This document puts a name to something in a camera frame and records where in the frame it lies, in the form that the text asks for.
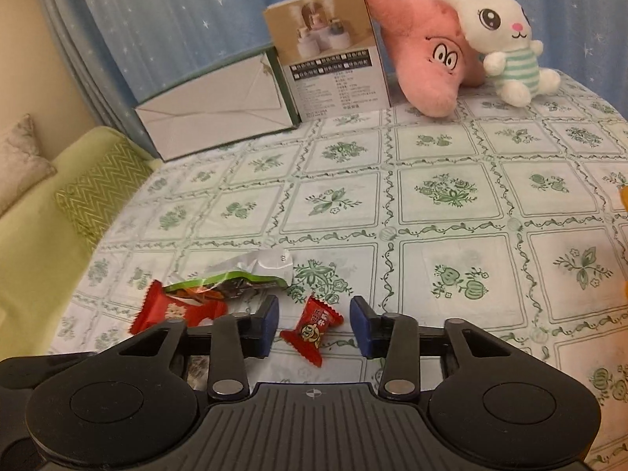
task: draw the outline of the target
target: rabbit head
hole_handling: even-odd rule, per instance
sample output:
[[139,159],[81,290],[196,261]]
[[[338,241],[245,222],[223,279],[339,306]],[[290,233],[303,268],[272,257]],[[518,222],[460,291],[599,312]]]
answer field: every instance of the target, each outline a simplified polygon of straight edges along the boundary
[[473,49],[485,55],[529,47],[532,27],[516,0],[444,0],[457,12]]

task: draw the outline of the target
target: small red snack packet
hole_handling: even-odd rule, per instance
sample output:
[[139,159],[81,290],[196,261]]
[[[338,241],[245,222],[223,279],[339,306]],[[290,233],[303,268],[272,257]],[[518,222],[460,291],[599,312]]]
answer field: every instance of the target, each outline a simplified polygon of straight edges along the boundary
[[320,339],[328,327],[339,326],[344,321],[340,313],[328,304],[310,296],[305,302],[299,324],[293,330],[283,330],[279,336],[297,349],[299,354],[320,368],[323,358],[318,351]]
[[169,318],[185,319],[189,327],[198,326],[203,319],[215,319],[227,313],[223,301],[207,301],[194,306],[163,293],[161,282],[154,280],[144,297],[142,310],[137,314],[129,332],[131,335],[148,329],[150,326]]

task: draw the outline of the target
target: striped shirt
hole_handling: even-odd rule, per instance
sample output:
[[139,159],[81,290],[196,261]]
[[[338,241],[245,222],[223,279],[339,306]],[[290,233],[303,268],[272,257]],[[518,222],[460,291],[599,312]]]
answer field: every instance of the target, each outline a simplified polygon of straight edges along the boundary
[[495,83],[498,88],[501,88],[505,81],[521,81],[534,97],[539,90],[539,79],[539,63],[536,61],[536,55],[529,47],[526,47],[506,53],[506,68],[504,73],[495,79]]

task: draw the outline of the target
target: plush toy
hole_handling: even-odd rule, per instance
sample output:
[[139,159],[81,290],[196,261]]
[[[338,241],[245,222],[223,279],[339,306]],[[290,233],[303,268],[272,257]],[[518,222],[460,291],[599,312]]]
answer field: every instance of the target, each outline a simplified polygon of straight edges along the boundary
[[530,104],[537,94],[556,93],[560,75],[539,69],[543,43],[515,0],[445,0],[458,12],[471,47],[484,53],[486,74],[496,77],[497,94],[512,106]]
[[442,0],[366,0],[408,102],[429,117],[456,107],[461,84],[479,86],[485,74],[465,40],[458,15]]

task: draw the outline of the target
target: cushion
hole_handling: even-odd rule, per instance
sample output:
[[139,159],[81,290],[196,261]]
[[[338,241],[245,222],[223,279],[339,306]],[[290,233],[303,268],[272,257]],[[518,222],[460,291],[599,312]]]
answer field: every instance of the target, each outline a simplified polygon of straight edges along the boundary
[[152,172],[127,141],[119,142],[86,174],[59,189],[55,200],[93,250]]
[[55,171],[48,160],[40,156],[29,115],[0,132],[0,215]]

